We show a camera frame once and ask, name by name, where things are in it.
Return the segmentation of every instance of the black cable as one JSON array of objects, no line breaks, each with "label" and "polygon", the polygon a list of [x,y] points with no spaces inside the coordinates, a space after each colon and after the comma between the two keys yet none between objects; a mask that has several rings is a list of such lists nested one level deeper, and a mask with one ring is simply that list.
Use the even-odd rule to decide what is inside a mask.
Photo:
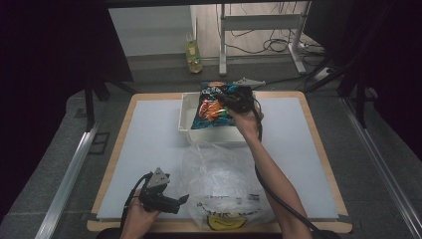
[{"label": "black cable", "polygon": [[308,82],[310,81],[310,79],[311,79],[311,77],[308,77],[308,78],[305,79],[304,87],[301,90],[301,92],[303,92],[303,93],[305,92],[305,90],[307,89],[307,85],[308,85]]},{"label": "black cable", "polygon": [[324,56],[325,55],[325,53],[308,51],[307,49],[300,48],[300,47],[298,47],[298,52],[303,53],[303,54],[316,55],[316,56]]},{"label": "black cable", "polygon": [[264,189],[268,192],[268,194],[271,195],[280,205],[282,205],[284,208],[286,208],[290,213],[292,213],[295,217],[297,217],[299,220],[301,220],[305,225],[307,225],[309,228],[311,228],[313,231],[319,231],[317,227],[315,227],[309,220],[306,219],[301,213],[296,211],[293,207],[291,207],[289,204],[287,204],[285,201],[280,199],[276,193],[274,193],[269,186],[264,181],[264,178],[262,178],[258,167],[255,166],[255,173],[257,174],[258,180],[260,181],[261,185],[264,187]]},{"label": "black cable", "polygon": [[312,66],[312,67],[316,67],[316,66],[318,66],[319,64],[311,64],[310,62],[308,62],[307,60],[306,60],[306,57],[313,57],[313,55],[305,55],[305,56],[302,56],[302,61],[304,62],[304,63],[306,63],[307,65],[309,65],[309,66]]},{"label": "black cable", "polygon": [[290,35],[291,35],[291,33],[292,33],[292,29],[289,29],[289,40],[288,40],[288,42],[290,43],[290,40],[291,40],[291,38],[290,38]]},{"label": "black cable", "polygon": [[257,119],[257,126],[258,126],[258,139],[260,141],[263,140],[263,125],[262,125],[262,108],[260,102],[257,101],[257,99],[254,98],[254,102],[258,104],[258,108],[260,109],[260,113],[258,114],[257,109],[255,106],[252,107],[252,113],[255,116],[255,119]]},{"label": "black cable", "polygon": [[[242,8],[242,10],[243,10],[243,12],[245,13],[245,15],[248,15],[248,13],[245,11],[245,9],[242,7],[242,5],[243,5],[243,3],[241,3],[241,4],[240,4],[240,7]],[[230,14],[230,15],[232,15],[232,4],[230,4],[229,6],[230,6],[230,8],[229,8],[229,14]],[[241,37],[241,36],[243,36],[243,35],[246,35],[246,34],[248,34],[248,33],[254,32],[254,31],[255,31],[255,30],[250,30],[250,31],[247,31],[247,32],[244,32],[244,33],[238,34],[238,35],[235,35],[235,34],[233,33],[233,31],[230,31],[230,32],[232,33],[233,37]]]},{"label": "black cable", "polygon": [[287,79],[281,79],[281,80],[277,80],[277,81],[269,82],[269,83],[266,83],[265,85],[257,86],[257,87],[255,87],[253,90],[256,90],[256,89],[259,89],[259,88],[262,88],[262,87],[265,87],[265,86],[268,86],[268,85],[276,84],[276,83],[282,83],[282,82],[288,82],[288,81],[299,80],[299,79],[302,79],[302,78],[307,77],[308,75],[309,75],[309,74],[306,74],[306,75],[303,75],[303,76],[300,76],[300,77],[287,78]]},{"label": "black cable", "polygon": [[296,10],[296,5],[298,4],[298,2],[295,2],[295,6],[293,7],[293,11],[292,11],[292,13],[295,13],[295,10]]},{"label": "black cable", "polygon": [[[271,33],[270,39],[263,43],[263,48],[267,49],[268,51],[272,51],[272,52],[276,52],[276,53],[282,53],[288,48],[289,43],[284,39],[279,39],[279,38],[273,39],[273,35],[274,35],[275,32],[276,32],[276,30],[273,30],[273,32]],[[275,43],[284,44],[285,47],[282,50],[275,50],[272,47],[272,45],[275,44]]]},{"label": "black cable", "polygon": [[[296,35],[296,33],[295,33],[294,31],[292,31],[292,29],[289,29],[289,31],[290,31],[289,36],[291,36],[291,34],[293,34],[294,36]],[[300,43],[303,43],[303,44],[306,44],[306,45],[308,45],[308,46],[311,46],[311,47],[321,47],[321,48],[323,48],[323,46],[322,46],[322,45],[317,45],[317,44],[308,44],[307,42],[303,42],[303,41],[301,41],[301,40],[299,40],[299,42],[300,42]]]},{"label": "black cable", "polygon": [[124,227],[124,222],[126,221],[126,217],[127,217],[127,211],[131,202],[131,199],[133,198],[133,195],[136,191],[137,186],[139,186],[140,182],[143,181],[143,179],[147,178],[147,177],[151,177],[152,176],[152,172],[149,172],[147,174],[145,174],[134,186],[134,188],[130,191],[130,194],[127,198],[127,200],[124,203],[124,208],[123,208],[123,212],[121,213],[121,220],[120,220],[120,233],[123,230]]},{"label": "black cable", "polygon": [[230,48],[235,48],[235,49],[237,49],[237,50],[239,50],[239,51],[242,51],[242,52],[244,52],[244,53],[248,53],[248,54],[259,54],[259,53],[263,53],[263,52],[267,51],[267,49],[264,49],[264,50],[261,50],[261,51],[258,51],[258,52],[249,52],[249,51],[244,50],[244,49],[242,49],[242,48],[240,48],[240,47],[232,46],[232,45],[229,45],[229,44],[225,44],[225,45],[226,45],[227,47],[230,47]]},{"label": "black cable", "polygon": [[279,9],[279,14],[283,13],[283,8],[285,8],[285,2],[283,2],[283,5],[280,4],[281,8]]},{"label": "black cable", "polygon": [[279,5],[280,5],[280,2],[276,3],[276,6],[271,10],[270,13],[272,13],[274,11],[274,9],[276,9]]},{"label": "black cable", "polygon": [[305,82],[307,82],[309,80],[309,78],[306,78],[304,81],[301,81],[296,87],[295,87],[295,91],[300,91],[300,92],[304,92],[305,91],[305,88],[303,88],[302,90],[299,90],[299,87],[303,84],[303,83],[305,83]]}]

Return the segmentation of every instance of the plastic bag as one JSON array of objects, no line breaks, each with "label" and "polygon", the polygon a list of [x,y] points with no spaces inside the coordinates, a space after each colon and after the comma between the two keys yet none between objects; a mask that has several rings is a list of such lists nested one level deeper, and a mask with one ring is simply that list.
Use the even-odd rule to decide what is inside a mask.
[{"label": "plastic bag", "polygon": [[252,97],[250,87],[233,85],[231,82],[202,82],[199,96],[199,106],[191,129],[200,129],[214,126],[234,126],[234,120],[229,115],[228,108],[220,102],[217,95],[241,94]]},{"label": "plastic bag", "polygon": [[202,229],[230,230],[275,218],[251,154],[195,143],[185,151],[181,175],[189,215]]}]

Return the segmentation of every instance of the white plastic bin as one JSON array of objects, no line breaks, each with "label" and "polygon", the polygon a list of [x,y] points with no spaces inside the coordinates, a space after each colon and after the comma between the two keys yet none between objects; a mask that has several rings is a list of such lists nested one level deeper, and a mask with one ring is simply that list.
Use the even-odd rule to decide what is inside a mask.
[{"label": "white plastic bin", "polygon": [[217,126],[190,129],[199,106],[199,93],[183,93],[179,117],[179,132],[189,143],[207,141],[212,143],[245,143],[235,126]]}]

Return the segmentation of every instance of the human hand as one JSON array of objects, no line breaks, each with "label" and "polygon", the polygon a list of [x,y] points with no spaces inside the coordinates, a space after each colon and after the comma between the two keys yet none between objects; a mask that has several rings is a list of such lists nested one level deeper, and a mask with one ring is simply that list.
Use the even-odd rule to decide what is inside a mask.
[{"label": "human hand", "polygon": [[147,212],[139,200],[140,190],[137,189],[129,204],[120,239],[141,238],[157,219],[160,211]]},{"label": "human hand", "polygon": [[[261,119],[263,119],[264,114],[261,112],[261,109],[256,108],[256,111],[258,115],[261,115]],[[235,120],[237,129],[245,139],[258,136],[257,119],[252,111],[239,114],[229,110],[229,114]]]}]

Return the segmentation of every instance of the metal frame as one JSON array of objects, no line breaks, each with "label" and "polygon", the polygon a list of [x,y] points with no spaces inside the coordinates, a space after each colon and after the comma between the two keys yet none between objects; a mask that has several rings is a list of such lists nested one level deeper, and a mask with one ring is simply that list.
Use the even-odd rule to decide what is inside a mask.
[{"label": "metal frame", "polygon": [[407,224],[407,227],[415,239],[422,238],[422,223],[416,209],[413,207],[409,198],[401,189],[394,175],[390,171],[387,163],[376,147],[375,142],[372,140],[369,132],[366,130],[366,128],[362,127],[357,118],[354,116],[354,107],[350,102],[350,99],[341,98],[340,100],[346,108],[350,121],[356,129],[357,134],[363,142],[363,145],[366,147],[366,150],[368,151],[369,156],[379,173],[379,176],[384,182],[391,198],[395,202],[401,216]]},{"label": "metal frame", "polygon": [[225,4],[221,4],[220,76],[227,75],[226,31],[273,29],[297,29],[293,42],[289,44],[289,51],[299,74],[304,75],[307,71],[299,57],[298,44],[307,20],[310,5],[311,1],[307,2],[301,14],[226,16]]},{"label": "metal frame", "polygon": [[88,154],[91,143],[93,142],[94,136],[96,135],[97,129],[99,128],[101,118],[105,111],[105,103],[101,102],[96,114],[98,119],[90,131],[86,131],[82,136],[80,144],[69,164],[68,170],[63,177],[63,180],[56,192],[56,195],[44,217],[43,223],[38,230],[36,239],[48,239],[53,236],[56,226],[59,222],[59,218],[62,215],[63,209],[66,206],[69,196],[71,195],[74,184],[81,171],[81,167],[84,164],[85,157]]}]

